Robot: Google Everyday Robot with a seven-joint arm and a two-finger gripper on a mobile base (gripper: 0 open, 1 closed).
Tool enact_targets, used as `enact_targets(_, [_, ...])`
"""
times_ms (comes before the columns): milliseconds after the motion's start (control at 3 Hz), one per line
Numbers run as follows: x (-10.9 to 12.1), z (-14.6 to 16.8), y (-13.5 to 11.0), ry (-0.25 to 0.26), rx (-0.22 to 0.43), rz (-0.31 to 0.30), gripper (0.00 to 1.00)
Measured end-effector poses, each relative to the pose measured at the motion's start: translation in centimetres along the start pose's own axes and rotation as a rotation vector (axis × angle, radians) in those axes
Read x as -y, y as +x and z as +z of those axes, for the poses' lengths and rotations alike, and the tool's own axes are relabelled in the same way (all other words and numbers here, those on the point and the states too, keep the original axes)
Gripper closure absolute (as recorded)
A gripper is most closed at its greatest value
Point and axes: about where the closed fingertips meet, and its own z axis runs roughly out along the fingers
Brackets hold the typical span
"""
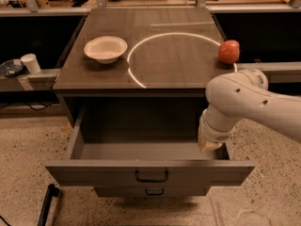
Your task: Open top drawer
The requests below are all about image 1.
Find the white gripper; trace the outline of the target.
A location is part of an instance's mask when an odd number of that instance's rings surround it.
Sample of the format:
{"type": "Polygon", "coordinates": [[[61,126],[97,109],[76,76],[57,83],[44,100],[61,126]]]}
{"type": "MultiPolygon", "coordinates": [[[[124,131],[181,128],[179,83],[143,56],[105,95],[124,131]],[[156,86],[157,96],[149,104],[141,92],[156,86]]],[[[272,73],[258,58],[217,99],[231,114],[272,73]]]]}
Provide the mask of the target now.
{"type": "Polygon", "coordinates": [[[219,149],[234,132],[235,119],[216,109],[205,109],[199,118],[198,146],[202,152],[219,149]]]}

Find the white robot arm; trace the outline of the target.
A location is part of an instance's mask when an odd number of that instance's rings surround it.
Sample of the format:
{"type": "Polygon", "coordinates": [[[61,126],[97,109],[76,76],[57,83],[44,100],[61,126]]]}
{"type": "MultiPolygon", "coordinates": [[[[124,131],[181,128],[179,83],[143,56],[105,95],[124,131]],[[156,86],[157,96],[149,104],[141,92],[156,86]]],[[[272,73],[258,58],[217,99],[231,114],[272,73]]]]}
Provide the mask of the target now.
{"type": "Polygon", "coordinates": [[[301,142],[301,98],[269,91],[267,78],[260,70],[217,76],[207,85],[206,99],[209,105],[198,127],[198,146],[203,152],[220,148],[242,119],[301,142]]]}

